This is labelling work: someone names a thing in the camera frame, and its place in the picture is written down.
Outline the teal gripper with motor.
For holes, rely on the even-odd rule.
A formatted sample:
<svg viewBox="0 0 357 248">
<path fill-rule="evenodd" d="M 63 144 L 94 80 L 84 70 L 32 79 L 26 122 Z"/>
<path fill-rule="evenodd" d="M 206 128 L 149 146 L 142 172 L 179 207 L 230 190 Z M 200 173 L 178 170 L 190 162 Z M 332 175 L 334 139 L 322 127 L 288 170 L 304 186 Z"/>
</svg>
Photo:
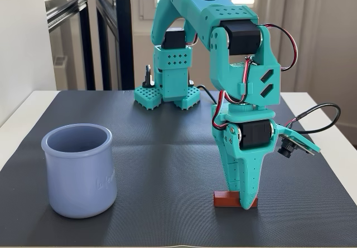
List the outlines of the teal gripper with motor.
<svg viewBox="0 0 357 248">
<path fill-rule="evenodd" d="M 258 194 L 263 158 L 277 142 L 276 113 L 251 104 L 222 104 L 212 106 L 212 114 L 228 190 L 240 191 L 240 204 L 249 209 Z"/>
</svg>

